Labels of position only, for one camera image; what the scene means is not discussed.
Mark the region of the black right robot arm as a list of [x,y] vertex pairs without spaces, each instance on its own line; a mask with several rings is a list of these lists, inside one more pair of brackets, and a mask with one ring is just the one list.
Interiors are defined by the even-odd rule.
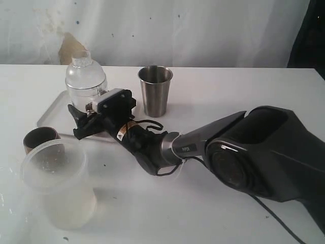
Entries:
[[202,163],[226,186],[256,202],[296,200],[324,229],[324,142],[291,110],[260,106],[216,120],[187,134],[162,124],[136,121],[136,100],[128,89],[113,89],[87,104],[68,105],[77,139],[107,132],[150,175],[178,169],[189,159]]

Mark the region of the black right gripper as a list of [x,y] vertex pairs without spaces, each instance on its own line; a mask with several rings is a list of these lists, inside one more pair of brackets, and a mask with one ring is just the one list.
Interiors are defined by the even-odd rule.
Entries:
[[116,137],[121,127],[134,118],[134,107],[136,100],[132,98],[132,92],[122,88],[102,93],[86,105],[86,113],[69,104],[68,111],[77,126],[73,129],[74,136],[81,140],[105,130]]

